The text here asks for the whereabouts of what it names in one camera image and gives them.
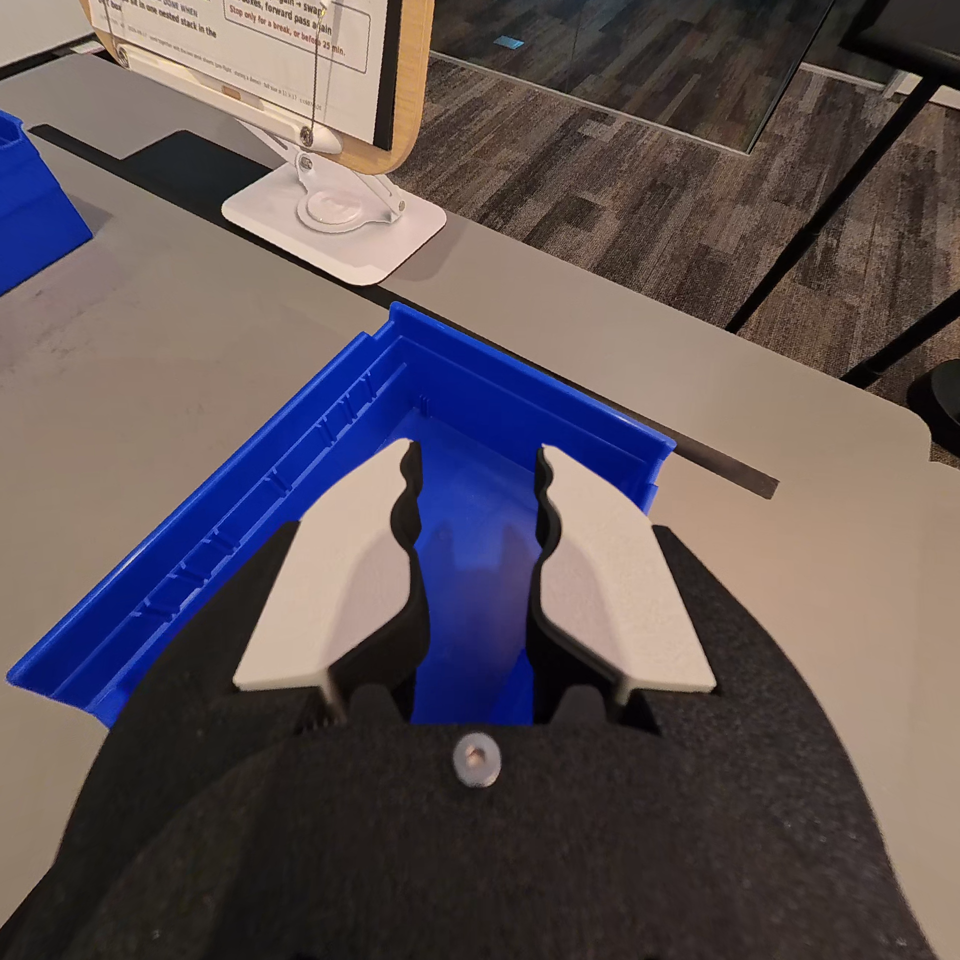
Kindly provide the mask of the black flat mat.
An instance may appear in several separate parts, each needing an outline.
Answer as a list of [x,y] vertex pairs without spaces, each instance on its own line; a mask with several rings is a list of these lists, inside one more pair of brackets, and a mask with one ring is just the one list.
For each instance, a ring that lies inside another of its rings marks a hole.
[[48,124],[28,129],[29,134],[84,160],[163,201],[210,222],[222,230],[244,238],[274,256],[296,264],[314,275],[353,292],[363,300],[388,309],[394,303],[408,306],[425,316],[497,349],[503,354],[554,378],[585,396],[600,402],[629,419],[648,426],[673,440],[679,457],[716,474],[726,481],[761,498],[770,500],[779,480],[745,462],[691,438],[682,432],[640,414],[614,400],[590,390],[556,371],[539,365],[499,343],[467,330],[449,318],[394,294],[382,285],[356,286],[336,279],[328,271],[313,267],[276,244],[264,240],[244,227],[229,222],[221,209],[228,198],[228,187],[245,188],[268,173],[268,168],[245,155],[216,144],[188,130],[174,131],[130,155],[118,158]]

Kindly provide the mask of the blue plastic bin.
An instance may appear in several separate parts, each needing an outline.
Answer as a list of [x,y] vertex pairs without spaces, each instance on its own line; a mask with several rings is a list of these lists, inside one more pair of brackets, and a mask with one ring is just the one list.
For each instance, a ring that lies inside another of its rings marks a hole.
[[528,725],[522,652],[539,554],[536,454],[560,448],[648,513],[676,441],[394,303],[7,672],[106,727],[202,606],[283,522],[390,443],[418,441],[415,548],[430,614],[414,723]]
[[93,234],[29,139],[1,113],[1,293],[89,242]]

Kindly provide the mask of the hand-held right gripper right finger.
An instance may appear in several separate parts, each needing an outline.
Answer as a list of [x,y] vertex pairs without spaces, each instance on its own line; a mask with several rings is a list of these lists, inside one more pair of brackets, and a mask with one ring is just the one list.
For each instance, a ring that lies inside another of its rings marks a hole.
[[558,446],[536,454],[533,669],[544,691],[710,694],[717,681],[646,513]]

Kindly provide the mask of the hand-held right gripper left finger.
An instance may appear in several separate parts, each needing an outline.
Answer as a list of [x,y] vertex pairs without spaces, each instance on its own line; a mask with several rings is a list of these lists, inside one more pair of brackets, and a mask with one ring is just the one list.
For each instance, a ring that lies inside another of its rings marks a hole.
[[366,685],[414,703],[428,653],[421,444],[399,438],[303,514],[233,675],[243,691],[318,689],[346,706]]

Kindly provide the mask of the black round stand base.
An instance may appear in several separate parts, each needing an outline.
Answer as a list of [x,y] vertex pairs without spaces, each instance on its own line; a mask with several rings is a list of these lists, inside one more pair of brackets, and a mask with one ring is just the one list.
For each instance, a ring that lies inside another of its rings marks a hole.
[[959,359],[944,361],[906,391],[908,408],[929,428],[934,444],[959,457]]

